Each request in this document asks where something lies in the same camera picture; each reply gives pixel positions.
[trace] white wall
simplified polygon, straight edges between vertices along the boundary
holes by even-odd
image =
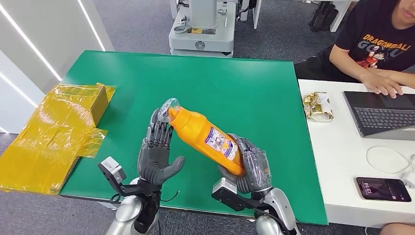
[[[92,0],[81,0],[105,50],[114,50]],[[0,4],[60,77],[84,50],[101,50],[78,0],[0,0]],[[0,14],[0,50],[44,93],[58,83]]]
[[[6,79],[34,104],[7,83]],[[0,51],[0,127],[10,133],[19,133],[43,97],[43,92]]]
[[[36,104],[59,83],[57,77],[63,78],[83,51],[102,50],[102,47],[106,51],[114,50],[92,0],[0,0],[0,73]],[[0,76],[0,127],[19,133],[34,109],[35,106]]]

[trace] person's knee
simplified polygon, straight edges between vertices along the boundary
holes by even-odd
[[[405,224],[388,224],[380,235],[415,235],[415,227]]]

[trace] metal robot forearm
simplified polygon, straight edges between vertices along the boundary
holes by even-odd
[[[285,230],[291,235],[300,235],[296,224],[296,218],[294,217],[293,209],[288,201],[285,193],[279,188],[272,188],[268,191],[261,192],[264,196],[263,203],[270,205],[278,215],[278,218],[282,222],[282,226],[285,226]],[[283,235],[280,225],[271,217],[262,215],[256,222],[256,231],[259,235]]]
[[[278,223],[266,215],[256,220],[256,233],[258,235],[283,235]]]
[[[146,235],[149,234],[159,220],[159,213],[156,214],[153,223],[145,234],[139,233],[134,228],[134,221],[142,210],[142,202],[137,196],[128,196],[119,205],[115,218],[111,223],[106,235]]]

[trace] smartphone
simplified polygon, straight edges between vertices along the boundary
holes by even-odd
[[[365,199],[411,202],[411,197],[401,180],[358,177],[356,183]]]

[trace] green tabletop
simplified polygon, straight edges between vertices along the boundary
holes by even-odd
[[[175,97],[224,132],[249,138],[266,151],[273,186],[282,189],[298,221],[327,224],[323,197],[292,62],[85,51],[63,84],[116,86],[98,128],[108,134],[94,159],[82,158],[61,195],[109,199],[115,194],[97,164],[119,162],[128,184],[138,176],[137,157],[152,112]],[[170,160],[182,155],[182,171],[162,188],[164,207],[252,216],[211,197],[217,164],[176,134]]]

